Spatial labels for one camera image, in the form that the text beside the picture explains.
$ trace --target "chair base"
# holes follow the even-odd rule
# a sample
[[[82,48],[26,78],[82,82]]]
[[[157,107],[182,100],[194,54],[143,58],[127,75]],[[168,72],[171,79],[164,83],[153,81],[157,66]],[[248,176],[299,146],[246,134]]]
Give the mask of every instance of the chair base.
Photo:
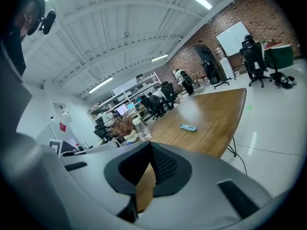
[[[229,82],[227,82],[227,80],[231,80],[231,78],[228,78],[228,79],[226,79],[226,80],[224,80],[224,81],[221,81],[219,84],[215,85],[214,89],[215,89],[216,87],[219,87],[219,86],[225,84],[225,83],[229,85]]]
[[[272,78],[271,77],[266,77],[266,76],[255,76],[252,81],[249,83],[249,87],[251,86],[252,83],[256,82],[257,80],[259,80],[261,82],[261,87],[264,87],[263,81],[262,79],[269,79],[270,82],[272,82]]]

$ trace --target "wooden table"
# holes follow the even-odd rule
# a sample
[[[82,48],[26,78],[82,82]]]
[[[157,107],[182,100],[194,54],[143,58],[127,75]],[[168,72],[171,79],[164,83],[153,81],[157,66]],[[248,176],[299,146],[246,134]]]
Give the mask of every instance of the wooden table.
[[[150,141],[220,158],[235,134],[245,97],[246,89],[189,97],[151,126]],[[183,130],[181,124],[196,126],[197,131]],[[138,211],[150,204],[154,187],[155,175],[149,164],[137,185]]]

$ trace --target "whiteboard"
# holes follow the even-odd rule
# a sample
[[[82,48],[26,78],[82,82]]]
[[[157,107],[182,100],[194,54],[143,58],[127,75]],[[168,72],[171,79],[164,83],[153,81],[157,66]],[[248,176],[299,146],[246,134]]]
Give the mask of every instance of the whiteboard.
[[[232,56],[240,52],[244,37],[249,35],[249,32],[241,21],[232,25],[222,33],[216,36],[217,40],[222,45],[227,56]]]

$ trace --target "red brick wall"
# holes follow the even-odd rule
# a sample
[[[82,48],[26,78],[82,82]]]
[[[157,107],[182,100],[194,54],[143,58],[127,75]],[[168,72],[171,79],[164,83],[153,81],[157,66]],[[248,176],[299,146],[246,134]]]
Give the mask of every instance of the red brick wall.
[[[301,54],[295,31],[274,0],[236,0],[214,16],[211,21],[196,32],[166,66],[154,70],[161,80],[170,81],[168,73],[176,68],[185,70],[194,80],[205,76],[201,66],[202,60],[192,46],[206,45],[215,54],[215,49],[220,47],[216,36],[238,21],[242,21],[257,41],[266,39],[291,44],[294,56]],[[242,59],[240,53],[229,57],[235,69],[241,67]]]

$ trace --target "backpack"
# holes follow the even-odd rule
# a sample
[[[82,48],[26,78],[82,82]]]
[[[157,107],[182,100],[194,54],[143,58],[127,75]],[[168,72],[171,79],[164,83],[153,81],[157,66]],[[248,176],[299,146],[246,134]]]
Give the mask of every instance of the backpack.
[[[275,84],[278,88],[283,87],[284,89],[290,89],[296,85],[296,81],[294,77],[281,74],[280,77],[275,80]]]

